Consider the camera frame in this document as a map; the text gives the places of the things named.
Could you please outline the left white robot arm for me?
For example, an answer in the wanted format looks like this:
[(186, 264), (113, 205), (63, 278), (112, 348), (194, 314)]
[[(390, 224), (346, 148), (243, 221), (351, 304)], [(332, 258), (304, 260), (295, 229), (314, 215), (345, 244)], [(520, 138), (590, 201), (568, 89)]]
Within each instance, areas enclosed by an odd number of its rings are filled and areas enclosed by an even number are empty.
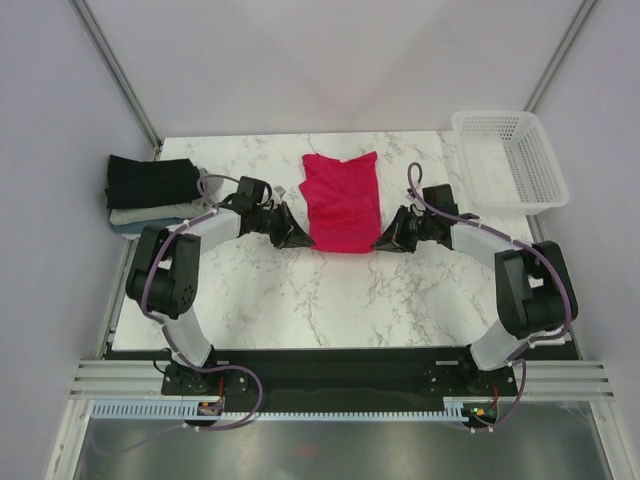
[(236, 191), (221, 201), (208, 196), (204, 184), (197, 183), (207, 205), (204, 214), (172, 226), (144, 227), (125, 284), (126, 296), (160, 326), (174, 362), (187, 367), (185, 382), (198, 393), (211, 392), (220, 378), (211, 363), (214, 348), (194, 310), (201, 256), (248, 234), (267, 236), (276, 249), (314, 245), (267, 182), (242, 176)]

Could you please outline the red t shirt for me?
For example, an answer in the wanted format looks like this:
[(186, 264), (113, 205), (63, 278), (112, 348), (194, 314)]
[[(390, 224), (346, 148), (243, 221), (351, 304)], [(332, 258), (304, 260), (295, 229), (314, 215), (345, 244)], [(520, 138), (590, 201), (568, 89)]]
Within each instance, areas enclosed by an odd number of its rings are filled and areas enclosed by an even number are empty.
[(299, 189), (307, 204), (313, 248), (325, 253), (369, 254), (381, 233), (375, 151), (348, 161), (305, 154)]

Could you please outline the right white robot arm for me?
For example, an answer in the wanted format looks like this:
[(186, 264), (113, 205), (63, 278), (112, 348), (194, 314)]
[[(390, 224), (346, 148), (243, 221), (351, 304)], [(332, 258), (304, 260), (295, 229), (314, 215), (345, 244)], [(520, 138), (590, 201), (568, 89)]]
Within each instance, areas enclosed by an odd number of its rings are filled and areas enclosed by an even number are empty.
[(413, 253), (420, 242), (435, 242), (493, 270), (498, 319), (468, 345), (469, 362), (458, 368), (467, 392), (483, 392), (494, 371), (516, 360), (539, 341), (565, 335), (578, 313), (576, 295), (560, 246), (527, 244), (460, 213), (448, 184), (409, 189), (413, 203), (398, 208), (374, 241), (376, 251)]

